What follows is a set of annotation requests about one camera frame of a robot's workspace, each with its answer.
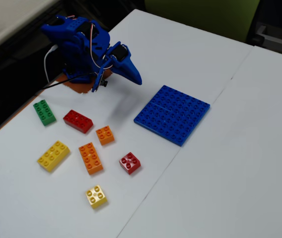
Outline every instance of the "white tabletop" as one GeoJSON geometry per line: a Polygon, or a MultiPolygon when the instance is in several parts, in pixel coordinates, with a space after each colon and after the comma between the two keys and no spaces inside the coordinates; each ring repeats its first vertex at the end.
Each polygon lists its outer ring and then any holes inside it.
{"type": "Polygon", "coordinates": [[[0,237],[116,237],[181,149],[135,124],[135,116],[164,84],[213,103],[252,49],[137,10],[110,35],[112,45],[129,46],[143,85],[113,74],[96,93],[56,86],[34,101],[45,99],[56,123],[43,127],[29,105],[0,130],[0,237]],[[63,122],[70,109],[94,122],[87,135],[63,122]],[[116,142],[102,147],[95,130],[106,125],[116,142]],[[49,174],[36,161],[56,140],[71,154],[49,174]],[[104,166],[93,176],[78,151],[89,142],[104,166]],[[141,162],[132,176],[119,165],[129,152],[141,162]],[[96,184],[109,203],[93,210],[84,192],[96,184]]]}
{"type": "Polygon", "coordinates": [[[0,0],[0,44],[58,0],[0,0]]]}
{"type": "Polygon", "coordinates": [[[282,55],[254,48],[121,232],[282,237],[282,55]]]}

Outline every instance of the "blue baseplate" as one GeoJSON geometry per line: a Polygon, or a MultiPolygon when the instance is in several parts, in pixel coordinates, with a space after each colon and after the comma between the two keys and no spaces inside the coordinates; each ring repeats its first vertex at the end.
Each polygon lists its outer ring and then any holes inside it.
{"type": "Polygon", "coordinates": [[[164,85],[134,122],[182,146],[209,108],[210,104],[164,85]]]}

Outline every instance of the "green brick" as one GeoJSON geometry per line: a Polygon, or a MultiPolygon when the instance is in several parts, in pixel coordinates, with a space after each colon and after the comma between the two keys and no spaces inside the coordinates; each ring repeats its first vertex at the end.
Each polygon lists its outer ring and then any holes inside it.
{"type": "Polygon", "coordinates": [[[35,111],[37,112],[37,115],[41,119],[43,125],[48,125],[56,121],[54,114],[45,100],[35,103],[33,107],[35,108],[35,111]]]}

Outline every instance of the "small orange brick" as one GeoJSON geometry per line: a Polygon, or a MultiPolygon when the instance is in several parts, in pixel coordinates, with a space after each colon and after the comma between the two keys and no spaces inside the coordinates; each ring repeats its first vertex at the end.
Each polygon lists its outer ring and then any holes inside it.
{"type": "Polygon", "coordinates": [[[92,143],[79,147],[79,151],[90,175],[103,170],[98,154],[92,143]]]}
{"type": "Polygon", "coordinates": [[[115,140],[109,126],[105,126],[104,128],[96,130],[96,133],[98,135],[101,145],[108,144],[109,142],[115,140]]]}

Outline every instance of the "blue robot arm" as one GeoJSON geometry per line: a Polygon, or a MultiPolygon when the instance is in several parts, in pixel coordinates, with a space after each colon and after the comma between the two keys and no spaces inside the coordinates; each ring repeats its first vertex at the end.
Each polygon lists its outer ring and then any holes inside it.
{"type": "Polygon", "coordinates": [[[51,42],[57,44],[65,58],[63,72],[73,83],[90,83],[92,74],[97,75],[92,92],[100,85],[106,86],[102,79],[104,70],[110,69],[138,85],[141,76],[132,63],[131,53],[121,42],[110,47],[110,36],[100,25],[83,17],[57,16],[53,24],[42,26],[43,33],[51,42]]]}

